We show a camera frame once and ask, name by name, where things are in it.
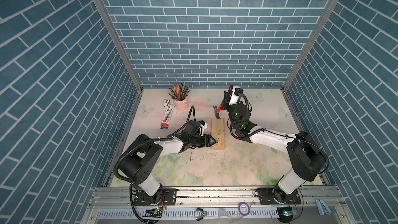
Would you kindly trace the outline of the red black claw hammer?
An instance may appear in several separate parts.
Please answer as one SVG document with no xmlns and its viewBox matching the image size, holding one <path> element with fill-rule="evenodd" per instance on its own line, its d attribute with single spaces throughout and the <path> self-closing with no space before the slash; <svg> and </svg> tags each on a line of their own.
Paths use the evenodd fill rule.
<svg viewBox="0 0 398 224">
<path fill-rule="evenodd" d="M 216 119 L 221 119 L 221 117 L 220 117 L 220 110 L 219 110 L 219 106 L 213 106 L 213 108 L 214 108 L 214 112 L 215 112 L 215 117 L 216 117 Z"/>
</svg>

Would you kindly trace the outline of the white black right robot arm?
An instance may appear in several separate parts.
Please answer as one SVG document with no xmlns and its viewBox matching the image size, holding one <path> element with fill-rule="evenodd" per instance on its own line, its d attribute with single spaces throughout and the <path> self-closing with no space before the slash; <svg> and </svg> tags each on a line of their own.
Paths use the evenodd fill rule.
<svg viewBox="0 0 398 224">
<path fill-rule="evenodd" d="M 252 144 L 264 145 L 286 153 L 291 169 L 274 186 L 272 194 L 275 201 L 285 204 L 298 193 L 298 188 L 307 181 L 314 181 L 323 168 L 329 166 L 329 159 L 313 138 L 306 132 L 288 134 L 262 128 L 250 121 L 252 106 L 238 86 L 230 86 L 224 92 L 223 100 L 215 108 L 218 117 L 226 111 L 229 117 L 229 131 L 233 138 Z"/>
</svg>

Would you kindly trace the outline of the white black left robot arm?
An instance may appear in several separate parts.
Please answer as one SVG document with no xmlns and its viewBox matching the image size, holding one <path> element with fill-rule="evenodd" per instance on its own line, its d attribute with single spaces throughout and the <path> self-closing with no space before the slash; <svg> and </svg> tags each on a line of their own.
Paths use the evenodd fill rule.
<svg viewBox="0 0 398 224">
<path fill-rule="evenodd" d="M 160 198 L 162 185 L 152 175 L 158 159 L 169 154 L 179 154 L 188 149 L 208 148 L 217 143 L 205 134 L 207 123 L 189 120 L 166 138 L 150 138 L 141 134 L 118 158 L 113 172 L 116 178 L 128 182 L 146 196 Z"/>
</svg>

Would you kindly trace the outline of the light wooden nail block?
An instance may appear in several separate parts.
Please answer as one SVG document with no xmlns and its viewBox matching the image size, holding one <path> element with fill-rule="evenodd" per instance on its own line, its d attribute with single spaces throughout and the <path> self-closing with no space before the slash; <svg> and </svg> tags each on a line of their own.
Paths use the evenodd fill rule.
<svg viewBox="0 0 398 224">
<path fill-rule="evenodd" d="M 210 149 L 225 150 L 225 131 L 223 119 L 211 119 L 211 136 L 216 140 L 216 144 L 212 145 Z"/>
</svg>

